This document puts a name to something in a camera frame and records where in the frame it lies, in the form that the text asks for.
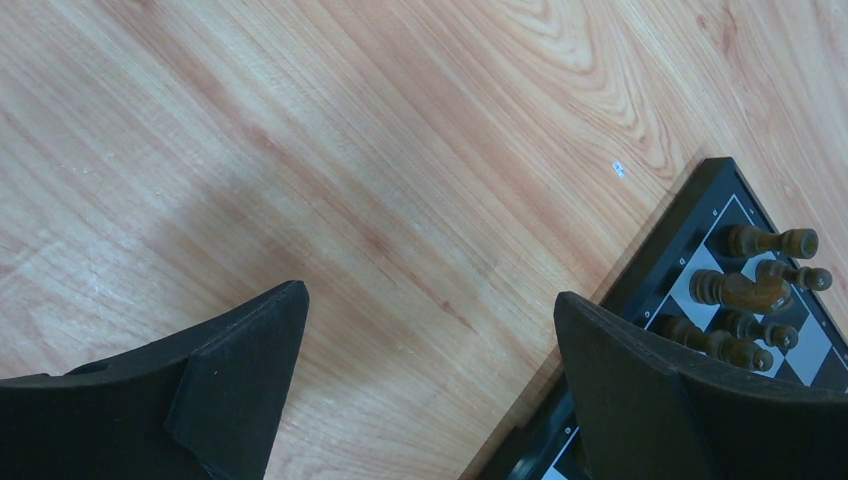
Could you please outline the black white chess board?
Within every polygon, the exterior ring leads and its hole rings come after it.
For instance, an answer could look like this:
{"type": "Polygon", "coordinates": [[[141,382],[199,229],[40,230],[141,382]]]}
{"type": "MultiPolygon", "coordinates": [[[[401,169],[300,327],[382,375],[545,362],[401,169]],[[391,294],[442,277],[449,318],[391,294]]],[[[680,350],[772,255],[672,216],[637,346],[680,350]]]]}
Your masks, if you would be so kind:
{"type": "MultiPolygon", "coordinates": [[[[792,302],[782,313],[736,313],[697,303],[690,283],[698,270],[739,272],[756,280],[766,269],[798,271],[780,249],[733,256],[728,237],[753,225],[778,233],[733,158],[703,160],[669,209],[601,301],[602,308],[654,333],[668,318],[687,318],[700,330],[725,330],[766,345],[774,359],[766,376],[806,387],[847,390],[847,342],[818,294],[831,277],[807,269],[814,287],[792,286],[792,302]]],[[[554,384],[523,427],[513,429],[479,476],[482,479],[586,479],[587,463],[564,378],[554,384]]]]}

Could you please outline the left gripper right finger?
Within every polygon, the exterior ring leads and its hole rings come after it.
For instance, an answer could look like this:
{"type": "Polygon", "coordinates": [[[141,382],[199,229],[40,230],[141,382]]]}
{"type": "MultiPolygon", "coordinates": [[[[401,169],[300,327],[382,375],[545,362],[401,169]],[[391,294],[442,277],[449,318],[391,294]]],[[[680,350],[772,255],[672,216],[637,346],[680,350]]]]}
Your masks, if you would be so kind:
{"type": "Polygon", "coordinates": [[[574,292],[554,313],[595,479],[843,479],[847,397],[751,373],[574,292]]]}

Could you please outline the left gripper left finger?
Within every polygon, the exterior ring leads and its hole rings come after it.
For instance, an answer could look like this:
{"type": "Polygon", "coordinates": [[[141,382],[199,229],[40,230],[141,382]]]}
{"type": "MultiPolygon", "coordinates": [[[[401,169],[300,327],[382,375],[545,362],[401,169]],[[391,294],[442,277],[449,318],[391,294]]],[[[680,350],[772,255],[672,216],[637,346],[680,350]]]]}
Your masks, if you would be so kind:
{"type": "Polygon", "coordinates": [[[1,383],[5,479],[261,479],[310,297],[288,281],[142,347],[1,383]]]}

